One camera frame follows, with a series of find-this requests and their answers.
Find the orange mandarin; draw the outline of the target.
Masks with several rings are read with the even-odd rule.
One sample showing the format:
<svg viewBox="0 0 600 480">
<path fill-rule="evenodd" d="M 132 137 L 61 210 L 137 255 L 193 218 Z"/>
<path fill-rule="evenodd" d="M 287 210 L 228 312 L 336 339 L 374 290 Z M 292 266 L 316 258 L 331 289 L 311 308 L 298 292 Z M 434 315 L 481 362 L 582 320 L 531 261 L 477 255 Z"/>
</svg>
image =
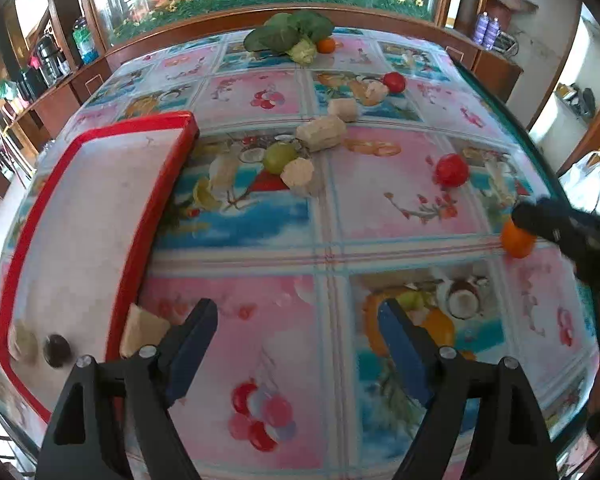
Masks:
<svg viewBox="0 0 600 480">
<path fill-rule="evenodd" d="M 523 259 L 532 253 L 536 236 L 518 228 L 512 219 L 507 219 L 502 227 L 500 240 L 509 257 Z"/>
</svg>

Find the red cherry tomato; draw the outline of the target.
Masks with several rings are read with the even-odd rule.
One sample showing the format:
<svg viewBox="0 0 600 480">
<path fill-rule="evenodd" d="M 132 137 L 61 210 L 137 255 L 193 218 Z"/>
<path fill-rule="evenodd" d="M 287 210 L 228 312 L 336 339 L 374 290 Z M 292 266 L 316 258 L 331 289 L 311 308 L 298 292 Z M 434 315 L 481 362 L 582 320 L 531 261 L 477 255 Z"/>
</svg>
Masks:
<svg viewBox="0 0 600 480">
<path fill-rule="evenodd" d="M 406 89 L 406 79 L 398 72 L 386 73 L 382 77 L 382 83 L 392 94 L 402 93 Z"/>
</svg>

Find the small beige biscuit block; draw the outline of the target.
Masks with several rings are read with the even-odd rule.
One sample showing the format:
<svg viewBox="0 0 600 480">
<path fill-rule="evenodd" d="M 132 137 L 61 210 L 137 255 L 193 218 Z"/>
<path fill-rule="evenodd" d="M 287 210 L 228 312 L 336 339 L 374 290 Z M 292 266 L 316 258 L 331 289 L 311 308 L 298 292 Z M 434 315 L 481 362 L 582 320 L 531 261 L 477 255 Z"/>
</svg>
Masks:
<svg viewBox="0 0 600 480">
<path fill-rule="evenodd" d="M 332 99 L 328 102 L 327 113 L 329 116 L 338 117 L 343 122 L 356 122 L 358 120 L 358 102 L 352 98 Z"/>
</svg>

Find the large beige biscuit block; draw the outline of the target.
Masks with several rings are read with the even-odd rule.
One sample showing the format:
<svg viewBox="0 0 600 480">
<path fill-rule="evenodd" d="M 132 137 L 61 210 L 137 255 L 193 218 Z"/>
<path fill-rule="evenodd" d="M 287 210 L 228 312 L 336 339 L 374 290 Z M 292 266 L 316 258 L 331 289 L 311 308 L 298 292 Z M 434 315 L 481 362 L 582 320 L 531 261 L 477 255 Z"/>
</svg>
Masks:
<svg viewBox="0 0 600 480">
<path fill-rule="evenodd" d="M 347 133 L 347 125 L 337 116 L 323 116 L 304 122 L 296 130 L 296 138 L 311 152 L 334 148 Z"/>
</svg>

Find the round beige biscuit block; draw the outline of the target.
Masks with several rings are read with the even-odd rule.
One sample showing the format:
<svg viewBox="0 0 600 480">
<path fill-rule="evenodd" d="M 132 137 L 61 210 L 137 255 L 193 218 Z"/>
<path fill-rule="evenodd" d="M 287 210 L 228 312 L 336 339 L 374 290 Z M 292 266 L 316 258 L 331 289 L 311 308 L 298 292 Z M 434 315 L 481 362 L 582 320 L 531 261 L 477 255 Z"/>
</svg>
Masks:
<svg viewBox="0 0 600 480">
<path fill-rule="evenodd" d="M 315 169 L 309 159 L 298 157 L 284 167 L 280 178 L 286 187 L 296 194 L 307 196 L 310 194 Z"/>
</svg>

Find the green grape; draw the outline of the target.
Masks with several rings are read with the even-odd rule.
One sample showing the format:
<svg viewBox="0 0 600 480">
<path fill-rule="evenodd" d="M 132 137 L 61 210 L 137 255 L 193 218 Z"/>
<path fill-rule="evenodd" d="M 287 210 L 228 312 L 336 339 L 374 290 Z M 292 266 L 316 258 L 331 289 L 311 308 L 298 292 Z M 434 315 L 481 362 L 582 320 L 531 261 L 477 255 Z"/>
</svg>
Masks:
<svg viewBox="0 0 600 480">
<path fill-rule="evenodd" d="M 297 157 L 298 152 L 290 143 L 276 142 L 265 150 L 262 165 L 270 174 L 281 174 Z"/>
</svg>

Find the white plastic bag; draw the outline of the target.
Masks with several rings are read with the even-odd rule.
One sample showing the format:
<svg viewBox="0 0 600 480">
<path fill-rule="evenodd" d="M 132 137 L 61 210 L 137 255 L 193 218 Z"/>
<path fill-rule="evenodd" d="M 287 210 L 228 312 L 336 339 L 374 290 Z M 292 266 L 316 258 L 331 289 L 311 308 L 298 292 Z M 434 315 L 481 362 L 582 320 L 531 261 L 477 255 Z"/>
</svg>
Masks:
<svg viewBox="0 0 600 480">
<path fill-rule="evenodd" d="M 573 208 L 594 212 L 600 202 L 600 151 L 585 154 L 560 178 Z"/>
</svg>

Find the purple bottle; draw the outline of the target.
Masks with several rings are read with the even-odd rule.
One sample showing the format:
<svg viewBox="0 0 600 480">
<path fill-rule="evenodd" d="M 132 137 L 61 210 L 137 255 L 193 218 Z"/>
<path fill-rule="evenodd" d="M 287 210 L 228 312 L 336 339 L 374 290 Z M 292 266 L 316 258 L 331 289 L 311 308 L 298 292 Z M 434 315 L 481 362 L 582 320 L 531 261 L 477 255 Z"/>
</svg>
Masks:
<svg viewBox="0 0 600 480">
<path fill-rule="evenodd" d="M 498 18 L 491 18 L 486 25 L 486 32 L 484 33 L 482 42 L 482 45 L 486 50 L 490 51 L 494 48 L 495 40 L 498 38 L 500 30 L 501 27 Z"/>
<path fill-rule="evenodd" d="M 474 31 L 472 32 L 472 41 L 475 44 L 481 46 L 483 44 L 484 37 L 486 36 L 486 30 L 490 23 L 489 15 L 486 12 L 482 12 L 477 16 Z"/>
</svg>

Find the purple bottle left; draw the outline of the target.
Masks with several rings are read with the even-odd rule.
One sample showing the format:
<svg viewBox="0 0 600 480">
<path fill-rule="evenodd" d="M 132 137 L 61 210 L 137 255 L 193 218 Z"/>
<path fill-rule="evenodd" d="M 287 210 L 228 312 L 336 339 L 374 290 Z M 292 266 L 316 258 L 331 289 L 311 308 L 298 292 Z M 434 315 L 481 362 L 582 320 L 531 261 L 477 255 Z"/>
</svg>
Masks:
<svg viewBox="0 0 600 480">
<path fill-rule="evenodd" d="M 472 41 L 475 44 L 481 46 L 483 44 L 484 37 L 486 36 L 486 30 L 490 23 L 489 15 L 486 12 L 482 12 L 477 16 L 474 31 L 472 32 Z"/>
</svg>

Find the fruit print tablecloth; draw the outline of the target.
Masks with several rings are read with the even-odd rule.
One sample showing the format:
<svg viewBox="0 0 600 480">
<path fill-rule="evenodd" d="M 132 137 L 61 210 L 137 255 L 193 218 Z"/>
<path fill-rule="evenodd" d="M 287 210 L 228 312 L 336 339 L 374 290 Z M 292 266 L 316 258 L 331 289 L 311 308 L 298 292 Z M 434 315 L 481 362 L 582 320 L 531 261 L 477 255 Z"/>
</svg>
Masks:
<svg viewBox="0 0 600 480">
<path fill-rule="evenodd" d="M 550 437 L 580 431 L 598 364 L 595 304 L 554 246 L 504 252 L 516 200 L 562 197 L 528 133 L 442 47 L 340 28 L 312 65 L 245 50 L 242 32 L 122 64 L 48 144 L 10 213 L 0 295 L 24 219 L 81 133 L 172 112 L 199 136 L 174 183 L 133 304 L 173 324 L 204 297 L 219 328 L 171 414 L 211 479 L 387 479 L 424 410 L 400 387 L 376 313 L 393 298 L 464 358 L 516 358 Z M 406 89 L 382 83 L 398 72 Z M 358 102 L 334 148 L 297 138 L 332 99 Z M 310 194 L 262 165 L 273 143 L 313 162 Z M 437 184 L 444 155 L 468 163 Z M 0 365 L 0 417 L 30 453 L 47 422 Z"/>
</svg>

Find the wooden sideboard cabinet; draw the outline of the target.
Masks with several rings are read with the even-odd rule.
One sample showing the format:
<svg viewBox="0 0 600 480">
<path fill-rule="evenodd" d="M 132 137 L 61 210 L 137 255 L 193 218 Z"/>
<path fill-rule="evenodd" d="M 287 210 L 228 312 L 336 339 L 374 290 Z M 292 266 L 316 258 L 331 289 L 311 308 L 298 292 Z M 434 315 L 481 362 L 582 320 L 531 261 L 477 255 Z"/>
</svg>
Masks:
<svg viewBox="0 0 600 480">
<path fill-rule="evenodd" d="M 110 76 L 106 58 L 99 58 L 48 89 L 16 116 L 9 131 L 21 144 L 19 151 L 30 165 L 34 164 L 43 146 L 58 137 L 70 117 Z"/>
</svg>

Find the small orange near vegetable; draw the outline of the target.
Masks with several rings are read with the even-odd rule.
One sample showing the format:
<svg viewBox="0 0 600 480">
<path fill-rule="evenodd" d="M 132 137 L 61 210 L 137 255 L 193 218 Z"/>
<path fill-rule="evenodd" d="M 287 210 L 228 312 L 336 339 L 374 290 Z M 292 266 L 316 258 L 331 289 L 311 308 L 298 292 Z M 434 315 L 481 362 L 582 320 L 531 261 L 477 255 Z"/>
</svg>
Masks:
<svg viewBox="0 0 600 480">
<path fill-rule="evenodd" d="M 318 40 L 315 44 L 316 50 L 321 54 L 332 54 L 337 49 L 337 41 L 332 37 Z"/>
</svg>

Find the green leafy vegetable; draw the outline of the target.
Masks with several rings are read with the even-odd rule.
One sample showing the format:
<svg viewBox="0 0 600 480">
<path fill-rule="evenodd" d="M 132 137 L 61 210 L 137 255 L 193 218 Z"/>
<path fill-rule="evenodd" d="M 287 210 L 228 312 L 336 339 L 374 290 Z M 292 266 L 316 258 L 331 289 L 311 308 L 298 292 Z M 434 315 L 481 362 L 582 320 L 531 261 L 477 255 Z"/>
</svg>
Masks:
<svg viewBox="0 0 600 480">
<path fill-rule="evenodd" d="M 332 36 L 334 28 L 329 18 L 315 11 L 276 13 L 245 36 L 242 44 L 248 52 L 286 54 L 308 66 L 317 57 L 317 43 Z"/>
</svg>

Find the black thermos jug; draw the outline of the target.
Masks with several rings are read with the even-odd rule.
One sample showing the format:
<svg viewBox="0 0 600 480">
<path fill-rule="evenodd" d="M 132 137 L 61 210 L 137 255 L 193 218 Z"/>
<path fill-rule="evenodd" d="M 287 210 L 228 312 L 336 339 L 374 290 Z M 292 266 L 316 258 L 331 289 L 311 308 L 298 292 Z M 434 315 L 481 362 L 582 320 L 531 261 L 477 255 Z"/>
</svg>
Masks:
<svg viewBox="0 0 600 480">
<path fill-rule="evenodd" d="M 35 54 L 40 62 L 42 75 L 48 88 L 53 88 L 65 77 L 59 61 L 59 48 L 52 35 L 44 34 L 35 46 Z"/>
</svg>

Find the green water bottle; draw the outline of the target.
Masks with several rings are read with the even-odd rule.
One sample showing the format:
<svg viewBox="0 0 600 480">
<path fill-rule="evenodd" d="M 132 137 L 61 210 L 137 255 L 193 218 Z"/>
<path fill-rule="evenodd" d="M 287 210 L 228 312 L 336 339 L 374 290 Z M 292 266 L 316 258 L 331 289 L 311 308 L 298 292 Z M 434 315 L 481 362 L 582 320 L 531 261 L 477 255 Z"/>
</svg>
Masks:
<svg viewBox="0 0 600 480">
<path fill-rule="evenodd" d="M 95 40 L 84 16 L 81 16 L 74 22 L 72 36 L 84 64 L 90 64 L 98 59 Z"/>
</svg>

